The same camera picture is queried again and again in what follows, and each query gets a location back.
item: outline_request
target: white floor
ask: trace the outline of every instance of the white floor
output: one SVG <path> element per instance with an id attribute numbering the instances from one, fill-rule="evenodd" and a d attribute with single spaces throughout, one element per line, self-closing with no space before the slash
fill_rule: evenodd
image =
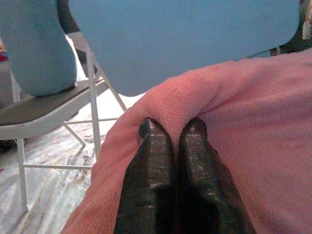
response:
<path id="1" fill-rule="evenodd" d="M 140 97 L 122 97 L 127 107 Z M 99 118 L 120 116 L 123 111 L 110 91 L 97 98 Z M 90 119 L 90 105 L 80 110 L 73 120 Z M 105 139 L 114 121 L 101 122 L 101 139 Z M 89 143 L 80 143 L 64 128 L 28 139 L 26 160 L 30 163 L 83 164 L 94 163 L 91 124 L 72 125 Z M 67 218 L 83 199 L 90 185 L 90 171 L 26 169 L 27 191 L 31 210 L 22 214 L 17 150 L 0 155 L 0 234 L 58 234 Z"/>

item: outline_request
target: chair seat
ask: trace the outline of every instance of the chair seat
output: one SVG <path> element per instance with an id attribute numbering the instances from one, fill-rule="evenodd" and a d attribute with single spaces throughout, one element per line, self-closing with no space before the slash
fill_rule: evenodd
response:
<path id="1" fill-rule="evenodd" d="M 108 89 L 105 81 L 96 84 L 97 95 Z M 47 97 L 33 97 L 0 110 L 0 131 L 5 139 L 39 136 L 60 126 L 64 119 L 90 102 L 88 81 L 78 82 L 69 91 Z"/>

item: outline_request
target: fleece throw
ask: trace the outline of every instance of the fleece throw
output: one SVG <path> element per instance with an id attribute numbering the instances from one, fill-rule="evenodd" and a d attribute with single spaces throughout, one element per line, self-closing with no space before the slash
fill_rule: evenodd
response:
<path id="1" fill-rule="evenodd" d="M 312 233 L 312 49 L 188 71 L 149 90 L 107 134 L 63 234 L 112 234 L 141 122 L 172 138 L 199 117 L 258 234 Z"/>

